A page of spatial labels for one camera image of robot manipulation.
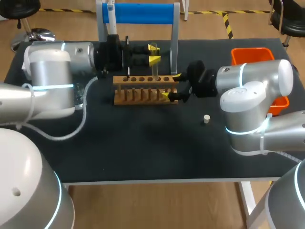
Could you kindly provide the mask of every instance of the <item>small white cap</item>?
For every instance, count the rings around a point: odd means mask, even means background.
[[[210,117],[208,114],[206,114],[205,116],[203,116],[203,121],[204,121],[204,123],[209,123],[210,118],[211,118],[211,117]]]

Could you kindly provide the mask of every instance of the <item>yellow and black tape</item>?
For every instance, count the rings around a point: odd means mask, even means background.
[[[91,10],[70,10],[70,9],[39,9],[44,12],[75,12],[75,13],[96,13]]]
[[[234,36],[233,36],[233,33],[232,33],[231,26],[229,24],[228,14],[227,13],[222,13],[222,16],[223,16],[223,19],[224,19],[225,28],[227,29],[228,37],[229,37],[229,39],[233,39]]]
[[[267,10],[208,10],[208,11],[189,11],[188,14],[219,14],[222,13],[269,13]]]
[[[39,11],[44,12],[75,12],[75,13],[96,13],[91,10],[71,10],[71,9],[39,9]],[[266,10],[208,10],[208,11],[189,11],[188,14],[219,14],[222,13],[269,13],[270,11]]]

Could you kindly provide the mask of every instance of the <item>blue bar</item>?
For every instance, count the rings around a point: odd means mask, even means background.
[[[109,23],[107,4],[102,4],[103,22]],[[116,23],[173,24],[173,4],[115,3]]]

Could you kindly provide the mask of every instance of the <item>test tube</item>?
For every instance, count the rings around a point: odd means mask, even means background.
[[[156,43],[151,43],[151,52],[152,52],[152,56],[158,55],[158,47]],[[157,81],[159,78],[158,63],[152,65],[152,77],[154,78],[155,81]]]

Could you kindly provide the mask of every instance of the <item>wooden floor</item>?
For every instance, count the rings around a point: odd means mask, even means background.
[[[154,0],[154,2],[173,2]],[[95,10],[95,0],[41,0],[43,8]],[[190,0],[190,11],[269,10],[267,0]],[[230,14],[235,39],[281,37],[267,24],[267,14]],[[53,31],[58,40],[96,41],[95,15],[38,12],[31,27]],[[19,32],[16,21],[0,21],[0,81],[4,80],[14,53],[10,41]],[[169,40],[170,26],[118,25],[120,37],[131,40]],[[180,22],[180,39],[227,39],[221,16],[189,15]],[[305,82],[305,39],[292,38],[287,50]],[[255,200],[268,182],[252,182]],[[234,183],[146,184],[78,186],[73,189],[76,229],[243,229],[243,209]]]

